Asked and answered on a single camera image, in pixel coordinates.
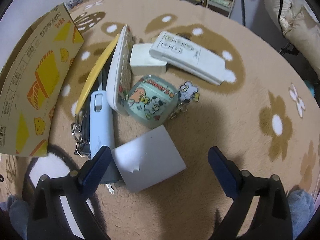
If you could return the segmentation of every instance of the cartoon sticker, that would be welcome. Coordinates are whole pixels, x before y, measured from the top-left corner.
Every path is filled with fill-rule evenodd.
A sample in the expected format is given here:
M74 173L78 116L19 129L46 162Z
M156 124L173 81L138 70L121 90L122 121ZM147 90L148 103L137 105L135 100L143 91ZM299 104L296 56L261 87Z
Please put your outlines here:
M61 62L67 62L69 58L69 51L66 48L60 48Z
M128 106L133 106L134 103L139 103L140 100L142 100L143 97L145 97L146 91L144 88L137 88L132 93L132 95L129 97Z
M185 104L190 103L191 100L198 102L200 94L198 87L193 85L190 81L186 81L179 88L179 100Z
M34 118L36 135L43 135L45 130L45 121L41 117Z
M165 104L159 97L153 96L151 100L149 99L148 103L144 105L144 111L149 111L150 114L160 110L160 106Z

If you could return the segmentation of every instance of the folded clothes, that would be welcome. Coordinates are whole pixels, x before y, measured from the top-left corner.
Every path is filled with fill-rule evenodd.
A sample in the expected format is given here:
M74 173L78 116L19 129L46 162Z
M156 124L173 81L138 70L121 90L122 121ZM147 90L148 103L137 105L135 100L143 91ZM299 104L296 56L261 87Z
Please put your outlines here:
M315 206L312 196L303 189L295 190L288 196L292 220L292 238L295 239L311 220Z
M10 223L14 230L27 240L27 226L29 217L29 205L27 202L10 195L6 202L0 203L0 208L4 214L9 213Z

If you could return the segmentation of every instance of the remote control button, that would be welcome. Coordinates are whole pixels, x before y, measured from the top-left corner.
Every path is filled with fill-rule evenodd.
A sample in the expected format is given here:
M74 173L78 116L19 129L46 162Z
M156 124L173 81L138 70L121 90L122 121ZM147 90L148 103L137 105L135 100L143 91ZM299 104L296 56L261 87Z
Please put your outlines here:
M172 51L174 52L174 53L180 53L180 51L181 51L181 49L179 48L179 47L177 47L177 46L173 46L172 47Z
M173 41L173 37L167 35L165 38L164 38L166 41Z
M183 42L181 40L176 40L176 44L182 46Z
M165 49L168 49L170 47L170 43L164 41L164 42L162 42L161 47L165 48Z
M186 50L192 50L192 46L190 44L185 44L184 47L186 48Z

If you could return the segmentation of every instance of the acrylic keychain charm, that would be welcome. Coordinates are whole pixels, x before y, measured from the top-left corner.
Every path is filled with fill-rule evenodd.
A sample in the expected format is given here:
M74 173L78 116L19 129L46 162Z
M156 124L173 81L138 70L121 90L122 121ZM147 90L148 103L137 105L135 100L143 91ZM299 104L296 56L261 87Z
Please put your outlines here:
M199 101L199 88L193 85L190 81L186 81L179 87L179 100L182 103L188 104L191 100L194 102Z
M180 113L185 113L188 108L187 105L190 104L191 100L194 102L199 101L199 88L193 85L190 81L186 81L183 85L179 87L179 104L177 108L170 115L170 120L175 118Z

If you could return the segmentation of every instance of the yellow case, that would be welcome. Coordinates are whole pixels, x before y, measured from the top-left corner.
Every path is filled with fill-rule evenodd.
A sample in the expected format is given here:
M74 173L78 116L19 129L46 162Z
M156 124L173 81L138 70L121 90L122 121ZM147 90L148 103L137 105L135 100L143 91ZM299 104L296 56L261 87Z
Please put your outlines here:
M101 56L98 58L97 62L94 64L92 70L89 73L89 76L87 80L85 81L85 84L83 86L83 89L81 91L77 107L76 107L76 115L79 114L85 100L87 99L87 96L90 92L90 89L92 88L95 80L97 79L100 71L102 70L104 64L110 57L112 51L116 47L119 40L119 34L109 43L109 45L106 47L106 49L103 51Z

